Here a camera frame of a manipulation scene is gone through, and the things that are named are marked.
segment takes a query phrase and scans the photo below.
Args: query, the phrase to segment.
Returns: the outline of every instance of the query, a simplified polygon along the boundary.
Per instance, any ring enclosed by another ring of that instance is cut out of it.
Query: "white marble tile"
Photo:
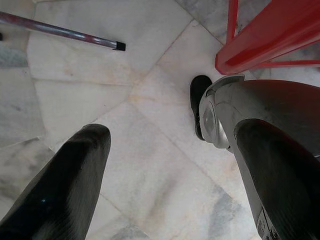
[[[87,240],[149,240],[103,196],[99,197]]]
[[[155,67],[133,90],[130,101],[211,179],[250,211],[235,157],[196,137],[189,93],[176,87],[170,74]]]
[[[123,103],[96,122],[110,129],[112,139],[101,194],[151,239],[256,234],[252,216],[134,106]]]
[[[207,75],[216,81],[222,75],[215,69],[215,55],[222,47],[210,33],[193,20],[157,63],[181,90],[189,92],[191,80]]]
[[[45,133],[27,68],[0,69],[0,148]]]
[[[272,62],[319,60],[320,42],[276,57]],[[254,69],[253,74],[259,79],[283,79],[306,83],[319,87],[319,69],[317,67],[279,67]]]
[[[80,130],[128,98],[129,85],[37,80],[45,143],[55,149]]]
[[[201,25],[192,22],[160,59],[157,67],[134,88],[130,102],[228,194],[249,209],[234,156],[195,136],[190,82],[202,74],[213,82],[222,76],[213,68],[212,58],[220,47],[221,44]],[[247,79],[254,79],[250,72],[245,75]]]
[[[127,51],[32,33],[36,79],[133,84],[140,81],[190,22],[174,0],[95,0],[38,3],[35,19],[127,44]]]
[[[0,219],[53,155],[38,138],[0,149]]]
[[[316,67],[279,67],[263,71],[260,79],[287,80],[320,87],[320,70]]]
[[[0,0],[0,11],[32,19],[35,13],[35,5],[31,0]],[[1,24],[0,32],[3,35],[1,45],[9,49],[26,51],[29,31],[21,27]]]
[[[221,43],[227,39],[227,0],[176,0]],[[242,30],[271,0],[240,0],[236,34]]]
[[[32,19],[35,5],[31,0],[0,0],[0,11]],[[1,24],[0,67],[27,67],[26,48],[29,31],[8,24]]]

